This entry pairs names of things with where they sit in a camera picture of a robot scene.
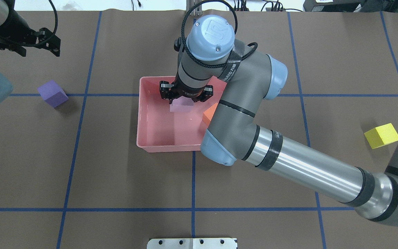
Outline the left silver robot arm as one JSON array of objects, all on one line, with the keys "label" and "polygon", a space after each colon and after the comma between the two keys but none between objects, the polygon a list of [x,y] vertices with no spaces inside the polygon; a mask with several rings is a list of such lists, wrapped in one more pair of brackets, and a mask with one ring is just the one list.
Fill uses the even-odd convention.
[{"label": "left silver robot arm", "polygon": [[[54,56],[60,56],[61,39],[56,35],[58,27],[57,9],[52,1],[54,28],[32,29],[27,21],[15,10],[14,0],[0,0],[0,50],[8,50],[26,57],[26,48],[46,49]],[[12,83],[0,72],[0,104],[13,91]]]}]

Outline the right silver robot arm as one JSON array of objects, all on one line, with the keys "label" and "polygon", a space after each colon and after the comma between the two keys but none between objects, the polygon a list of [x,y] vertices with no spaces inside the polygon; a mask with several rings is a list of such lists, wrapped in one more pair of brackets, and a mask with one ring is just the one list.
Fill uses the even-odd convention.
[{"label": "right silver robot arm", "polygon": [[208,159],[231,166],[238,159],[275,173],[354,208],[371,221],[398,227],[398,145],[383,173],[353,167],[254,122],[263,100],[284,87],[286,65],[235,39],[236,27],[217,15],[195,21],[185,35],[186,15],[174,49],[178,69],[160,82],[161,98],[204,102],[213,96],[212,77],[226,83],[201,142]]}]

